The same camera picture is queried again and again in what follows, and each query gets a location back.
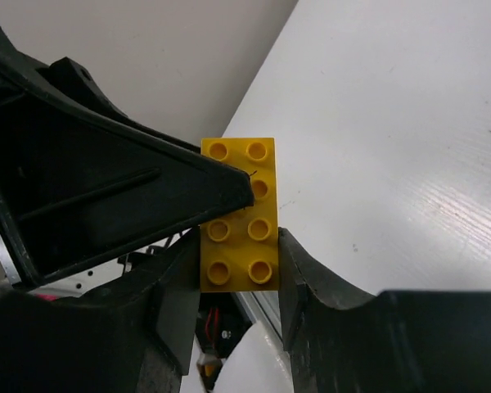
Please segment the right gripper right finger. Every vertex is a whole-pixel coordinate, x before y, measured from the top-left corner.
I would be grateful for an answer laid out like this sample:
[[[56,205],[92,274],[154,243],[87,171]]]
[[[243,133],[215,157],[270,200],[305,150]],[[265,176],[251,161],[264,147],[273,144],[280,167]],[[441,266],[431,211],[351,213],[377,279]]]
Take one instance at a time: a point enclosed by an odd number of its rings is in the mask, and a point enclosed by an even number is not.
[[[297,392],[491,392],[491,291],[371,295],[278,238],[282,344]]]

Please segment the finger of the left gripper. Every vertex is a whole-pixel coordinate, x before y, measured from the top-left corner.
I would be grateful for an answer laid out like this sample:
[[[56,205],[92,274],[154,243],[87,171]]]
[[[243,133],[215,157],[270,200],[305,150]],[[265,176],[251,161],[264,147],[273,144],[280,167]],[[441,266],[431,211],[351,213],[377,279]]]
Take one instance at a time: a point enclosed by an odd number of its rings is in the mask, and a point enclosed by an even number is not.
[[[200,153],[198,146],[155,131],[130,119],[100,90],[88,70],[69,57],[63,57],[51,65],[40,63],[36,66],[36,71],[61,93],[89,110],[176,146]]]
[[[89,110],[0,27],[0,261],[41,287],[251,206],[246,172]]]

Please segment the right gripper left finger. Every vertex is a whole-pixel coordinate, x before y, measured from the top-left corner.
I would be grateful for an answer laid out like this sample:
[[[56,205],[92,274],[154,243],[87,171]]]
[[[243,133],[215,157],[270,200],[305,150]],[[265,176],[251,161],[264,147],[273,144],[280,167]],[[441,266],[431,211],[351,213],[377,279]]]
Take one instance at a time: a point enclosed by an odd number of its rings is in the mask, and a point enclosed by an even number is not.
[[[200,234],[48,301],[0,287],[0,392],[177,392],[200,300]]]

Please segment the purple and yellow lego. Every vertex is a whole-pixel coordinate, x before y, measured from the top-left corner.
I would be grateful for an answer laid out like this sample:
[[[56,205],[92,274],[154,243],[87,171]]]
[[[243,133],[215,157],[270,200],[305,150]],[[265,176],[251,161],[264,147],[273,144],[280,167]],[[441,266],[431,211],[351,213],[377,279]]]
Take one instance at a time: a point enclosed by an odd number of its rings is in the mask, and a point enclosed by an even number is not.
[[[276,291],[277,180],[273,138],[204,138],[201,153],[245,171],[254,204],[200,226],[200,290]]]

